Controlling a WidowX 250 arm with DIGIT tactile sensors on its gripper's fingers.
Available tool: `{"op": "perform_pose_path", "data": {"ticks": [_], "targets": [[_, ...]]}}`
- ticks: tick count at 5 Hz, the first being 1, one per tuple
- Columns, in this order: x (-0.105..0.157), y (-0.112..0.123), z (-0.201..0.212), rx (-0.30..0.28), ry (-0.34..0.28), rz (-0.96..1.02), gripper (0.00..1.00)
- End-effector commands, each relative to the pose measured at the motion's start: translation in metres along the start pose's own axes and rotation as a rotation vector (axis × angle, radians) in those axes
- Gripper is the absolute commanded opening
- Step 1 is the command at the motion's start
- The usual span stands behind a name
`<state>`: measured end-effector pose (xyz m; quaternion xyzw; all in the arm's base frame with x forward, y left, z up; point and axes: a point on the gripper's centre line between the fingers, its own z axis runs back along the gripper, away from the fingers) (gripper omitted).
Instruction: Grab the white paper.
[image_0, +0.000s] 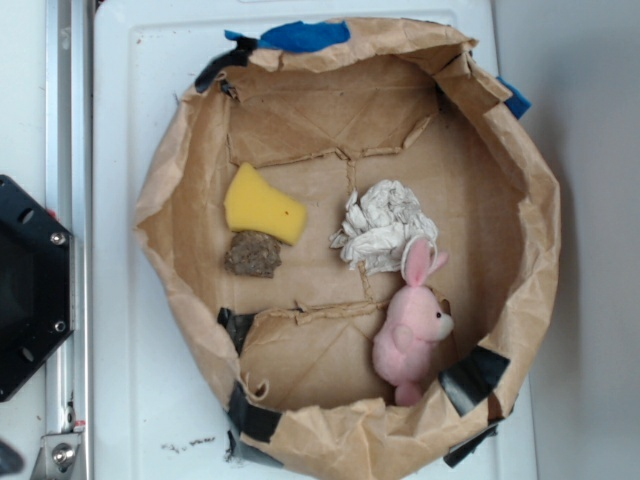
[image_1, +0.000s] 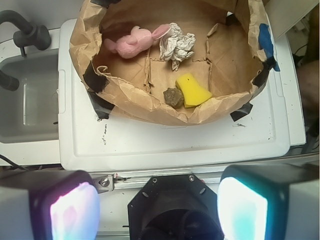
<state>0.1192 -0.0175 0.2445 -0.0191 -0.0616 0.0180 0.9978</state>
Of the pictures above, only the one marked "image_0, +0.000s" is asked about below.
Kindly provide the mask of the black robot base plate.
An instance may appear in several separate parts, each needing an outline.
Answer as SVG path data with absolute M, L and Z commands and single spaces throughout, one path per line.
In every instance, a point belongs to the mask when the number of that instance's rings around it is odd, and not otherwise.
M 1 177 L 1 400 L 10 400 L 71 334 L 72 234 Z

